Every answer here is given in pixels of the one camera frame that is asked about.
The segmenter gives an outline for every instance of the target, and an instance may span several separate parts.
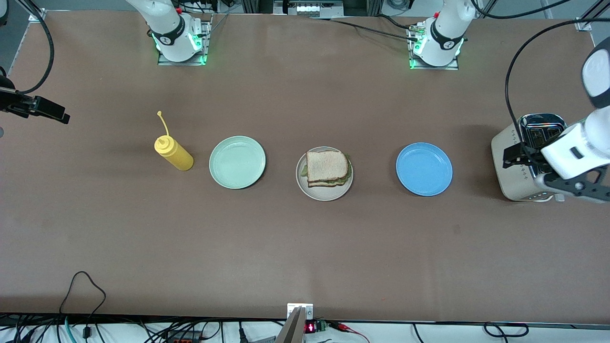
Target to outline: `sandwich on plate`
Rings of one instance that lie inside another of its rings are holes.
[[[306,159],[301,176],[309,187],[342,186],[351,176],[350,159],[340,151],[308,151]]]

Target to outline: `green plate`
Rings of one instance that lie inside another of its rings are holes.
[[[210,155],[210,174],[230,189],[250,186],[265,170],[265,150],[250,137],[237,135],[220,142]]]

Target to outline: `teal cable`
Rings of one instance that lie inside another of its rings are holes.
[[[72,331],[70,331],[70,326],[68,325],[68,316],[66,316],[66,319],[63,321],[63,326],[66,327],[66,331],[68,332],[68,337],[70,337],[70,340],[72,341],[72,343],[76,343],[76,340],[74,339],[74,336],[72,335]]]

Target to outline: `table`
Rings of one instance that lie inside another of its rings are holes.
[[[350,20],[400,33],[380,18]],[[475,20],[459,71],[417,71],[391,37],[231,15],[205,67],[157,67],[137,12],[49,13],[56,61],[37,94],[72,119],[0,117],[0,311],[56,312],[82,269],[108,293],[104,313],[282,317],[301,301],[331,319],[608,323],[607,206],[510,202],[492,165],[490,141],[510,124],[508,63],[552,23]],[[515,113],[585,117],[591,48],[573,27],[532,43],[512,77]],[[34,25],[15,84],[37,82],[47,58]],[[192,170],[153,150],[158,110]],[[243,190],[208,170],[232,135],[267,154],[263,177]],[[418,197],[397,180],[395,158],[413,142],[451,158],[443,194]],[[351,190],[330,203],[295,182],[298,159],[320,145],[354,166]],[[90,312],[100,298],[79,279],[66,311]]]

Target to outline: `yellow squeeze bottle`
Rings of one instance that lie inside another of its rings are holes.
[[[159,155],[165,157],[167,161],[173,164],[174,167],[178,168],[178,170],[184,172],[191,169],[194,163],[193,156],[191,156],[174,138],[170,137],[170,132],[167,129],[165,120],[163,120],[163,117],[161,116],[161,111],[158,111],[157,115],[163,122],[166,134],[157,138],[154,142],[154,149]]]

